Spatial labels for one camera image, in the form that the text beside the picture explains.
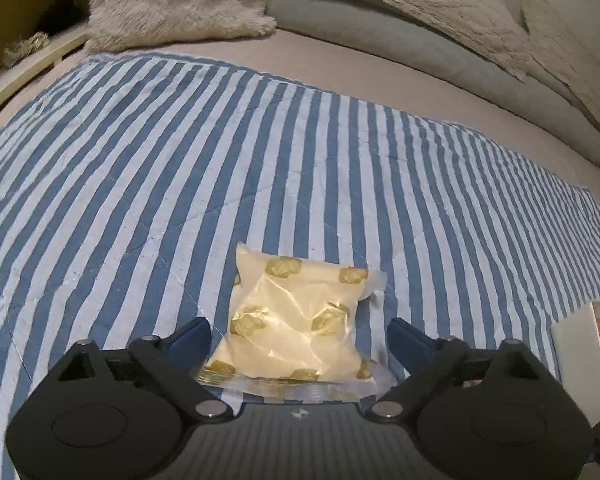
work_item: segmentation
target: screw head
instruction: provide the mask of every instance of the screw head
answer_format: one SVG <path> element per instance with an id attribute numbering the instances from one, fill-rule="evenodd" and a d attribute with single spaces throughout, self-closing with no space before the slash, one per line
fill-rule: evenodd
<path id="1" fill-rule="evenodd" d="M 205 418 L 216 418 L 217 416 L 224 415 L 228 409 L 229 406 L 227 404 L 217 399 L 203 400 L 196 406 L 198 414 Z"/>
<path id="2" fill-rule="evenodd" d="M 397 402 L 393 402 L 392 400 L 381 400 L 371 407 L 371 411 L 382 418 L 395 418 L 396 416 L 401 415 L 404 410 Z"/>

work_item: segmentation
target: white box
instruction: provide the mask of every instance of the white box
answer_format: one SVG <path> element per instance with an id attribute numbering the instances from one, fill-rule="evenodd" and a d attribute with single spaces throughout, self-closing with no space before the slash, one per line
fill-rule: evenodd
<path id="1" fill-rule="evenodd" d="M 600 301 L 552 326 L 562 385 L 593 427 L 600 421 Z"/>

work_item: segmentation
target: wooden bed frame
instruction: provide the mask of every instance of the wooden bed frame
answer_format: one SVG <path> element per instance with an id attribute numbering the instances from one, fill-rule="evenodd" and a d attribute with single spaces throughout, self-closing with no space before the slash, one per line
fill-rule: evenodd
<path id="1" fill-rule="evenodd" d="M 55 36 L 48 47 L 23 59 L 10 70 L 2 72 L 0 74 L 0 108 L 23 86 L 50 66 L 59 64 L 64 56 L 82 46 L 87 39 L 87 25 L 76 25 Z"/>

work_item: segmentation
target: plastic bag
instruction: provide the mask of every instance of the plastic bag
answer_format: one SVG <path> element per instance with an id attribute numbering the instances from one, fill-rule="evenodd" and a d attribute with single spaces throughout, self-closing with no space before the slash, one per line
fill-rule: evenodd
<path id="1" fill-rule="evenodd" d="M 320 402 L 377 395 L 395 384 L 350 337 L 358 301 L 384 272 L 236 248 L 226 335 L 199 381 L 263 397 Z"/>

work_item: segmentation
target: striped fabric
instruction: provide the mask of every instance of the striped fabric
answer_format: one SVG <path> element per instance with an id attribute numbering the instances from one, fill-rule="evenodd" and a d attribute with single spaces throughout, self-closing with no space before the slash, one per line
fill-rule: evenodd
<path id="1" fill-rule="evenodd" d="M 600 298 L 591 193 L 477 132 L 222 62 L 91 57 L 0 133 L 0 479 L 8 420 L 73 341 L 202 315 L 217 343 L 238 241 L 385 270 L 355 337 L 398 378 L 394 316 L 521 338 L 555 373 L 551 323 Z"/>

